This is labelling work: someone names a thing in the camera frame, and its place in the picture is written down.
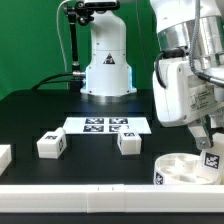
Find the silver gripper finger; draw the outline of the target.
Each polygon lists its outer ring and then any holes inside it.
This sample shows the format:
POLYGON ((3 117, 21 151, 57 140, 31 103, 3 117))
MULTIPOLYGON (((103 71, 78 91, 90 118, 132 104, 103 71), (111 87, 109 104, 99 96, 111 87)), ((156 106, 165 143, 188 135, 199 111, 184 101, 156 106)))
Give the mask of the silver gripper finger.
POLYGON ((188 129, 193 135, 199 150, 209 149, 213 146, 212 139, 206 127, 206 119, 204 117, 189 123, 188 129))

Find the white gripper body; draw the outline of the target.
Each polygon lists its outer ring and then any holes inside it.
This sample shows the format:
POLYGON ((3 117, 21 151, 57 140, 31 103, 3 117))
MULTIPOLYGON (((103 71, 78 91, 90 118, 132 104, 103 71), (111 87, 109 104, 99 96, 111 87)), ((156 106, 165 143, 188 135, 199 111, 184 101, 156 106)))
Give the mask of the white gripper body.
POLYGON ((166 87, 153 75, 153 92, 157 118, 163 126, 186 125, 224 107, 215 87, 195 76, 187 61, 161 60, 159 70, 166 87))

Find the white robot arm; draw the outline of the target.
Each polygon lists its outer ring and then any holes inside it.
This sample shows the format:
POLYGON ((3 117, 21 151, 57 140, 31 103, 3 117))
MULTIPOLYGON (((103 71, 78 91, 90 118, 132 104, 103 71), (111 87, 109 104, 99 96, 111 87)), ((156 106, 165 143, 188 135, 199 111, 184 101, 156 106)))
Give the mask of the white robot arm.
MULTIPOLYGON (((213 142, 205 118, 218 127, 224 111, 224 0, 149 0, 156 16, 160 52, 153 92, 165 127, 186 125, 199 149, 213 142)), ((83 91, 122 96, 133 90, 126 64, 125 25, 112 10, 117 0, 84 0, 93 12, 92 60, 83 91)))

